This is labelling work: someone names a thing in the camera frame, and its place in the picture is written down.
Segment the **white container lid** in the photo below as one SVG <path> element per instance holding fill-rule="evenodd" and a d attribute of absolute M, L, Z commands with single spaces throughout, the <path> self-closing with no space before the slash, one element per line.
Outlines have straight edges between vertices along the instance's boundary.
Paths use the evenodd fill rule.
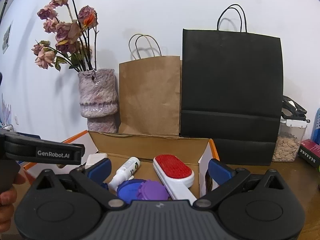
<path fill-rule="evenodd" d="M 308 123 L 304 120 L 291 120 L 291 119 L 280 119 L 281 123 L 285 123 L 288 127 L 299 127 L 299 128 L 306 128 Z"/>

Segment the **white brush handle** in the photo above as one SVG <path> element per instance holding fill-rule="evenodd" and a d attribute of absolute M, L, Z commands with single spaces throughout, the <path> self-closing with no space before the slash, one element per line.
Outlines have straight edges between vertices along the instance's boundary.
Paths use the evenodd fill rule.
<path fill-rule="evenodd" d="M 191 206 L 197 200 L 191 191 L 181 182 L 165 181 L 164 184 L 173 200 L 187 199 L 190 201 Z"/>

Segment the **bag handle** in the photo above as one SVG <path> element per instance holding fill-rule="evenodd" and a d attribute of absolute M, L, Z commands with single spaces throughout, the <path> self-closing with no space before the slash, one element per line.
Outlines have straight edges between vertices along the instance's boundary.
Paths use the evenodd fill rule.
<path fill-rule="evenodd" d="M 239 11 L 238 11 L 236 8 L 232 7 L 232 6 L 239 6 L 240 9 L 242 10 L 243 16 L 244 16 L 245 32 L 247 33 L 247 32 L 248 32 L 248 30 L 247 30 L 247 19 L 246 19 L 246 17 L 245 17 L 244 10 L 242 9 L 242 7 L 241 7 L 239 4 L 231 4 L 227 9 L 225 9 L 225 10 L 223 11 L 223 13 L 220 15 L 220 17 L 219 17 L 219 19 L 218 19 L 218 22 L 217 22 L 217 31 L 219 30 L 219 24 L 220 24 L 220 20 L 221 20 L 222 16 L 223 16 L 224 13 L 225 13 L 227 10 L 229 10 L 229 9 L 234 9 L 234 10 L 236 10 L 236 11 L 238 12 L 238 14 L 239 14 L 239 16 L 240 16 L 240 20 L 241 20 L 240 31 L 242 31 L 242 17 L 241 17 L 241 15 L 240 15 Z"/>
<path fill-rule="evenodd" d="M 144 35 L 144 36 L 150 37 L 150 38 L 152 38 L 152 39 L 155 41 L 155 43 L 156 43 L 157 46 L 158 46 L 160 56 L 162 56 L 160 46 L 159 46 L 158 42 L 156 41 L 156 39 L 155 39 L 154 37 L 150 36 L 150 35 L 147 35 L 147 34 Z M 138 42 L 138 39 L 141 38 L 141 37 L 142 37 L 142 35 L 140 35 L 140 36 L 136 39 L 136 42 L 134 43 L 135 46 L 136 46 L 136 50 L 137 50 L 137 54 L 138 54 L 138 56 L 139 56 L 139 59 L 141 59 L 141 57 L 140 57 L 140 53 L 139 53 L 139 51 L 138 51 L 137 42 Z"/>
<path fill-rule="evenodd" d="M 149 43 L 149 46 L 150 46 L 150 48 L 151 48 L 151 50 L 152 50 L 153 57 L 155 57 L 156 55 L 155 55 L 155 52 L 154 52 L 154 50 L 153 50 L 153 47 L 152 47 L 149 39 L 147 38 L 147 36 L 149 36 L 149 37 L 151 37 L 151 36 L 150 36 L 150 35 L 144 35 L 144 34 L 141 34 L 141 33 L 137 33 L 137 34 L 133 35 L 133 36 L 130 38 L 130 40 L 129 40 L 128 46 L 129 46 L 129 51 L 130 51 L 132 57 L 133 57 L 134 59 L 137 59 L 137 58 L 134 56 L 134 54 L 133 54 L 133 52 L 132 52 L 132 50 L 131 50 L 131 47 L 130 47 L 130 42 L 131 42 L 131 40 L 132 40 L 135 36 L 137 36 L 137 35 L 140 35 L 140 36 L 137 38 L 137 40 L 138 40 L 140 37 L 142 37 L 142 36 L 147 39 L 147 41 L 148 41 L 148 43 Z M 140 53 L 138 52 L 138 49 L 137 49 L 137 53 L 138 53 L 139 59 L 141 59 L 141 56 L 140 56 Z"/>

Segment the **wall picture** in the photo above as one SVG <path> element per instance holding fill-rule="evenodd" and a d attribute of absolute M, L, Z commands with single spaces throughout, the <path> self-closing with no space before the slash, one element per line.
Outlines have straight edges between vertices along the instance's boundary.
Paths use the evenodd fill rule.
<path fill-rule="evenodd" d="M 5 53 L 7 48 L 9 47 L 9 36 L 10 36 L 11 25 L 12 24 L 10 24 L 9 28 L 7 29 L 7 31 L 5 32 L 4 37 L 3 37 L 3 44 L 2 44 L 2 53 L 3 54 Z"/>

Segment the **black circular cover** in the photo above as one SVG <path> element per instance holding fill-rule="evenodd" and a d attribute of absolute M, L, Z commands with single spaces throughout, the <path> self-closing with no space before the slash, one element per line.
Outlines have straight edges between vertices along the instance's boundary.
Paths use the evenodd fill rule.
<path fill-rule="evenodd" d="M 93 198 L 77 192 L 26 196 L 15 213 L 24 239 L 81 239 L 99 222 L 101 208 Z"/>
<path fill-rule="evenodd" d="M 219 206 L 221 222 L 244 239 L 290 239 L 300 233 L 305 215 L 294 195 L 286 192 L 268 188 L 233 195 Z"/>

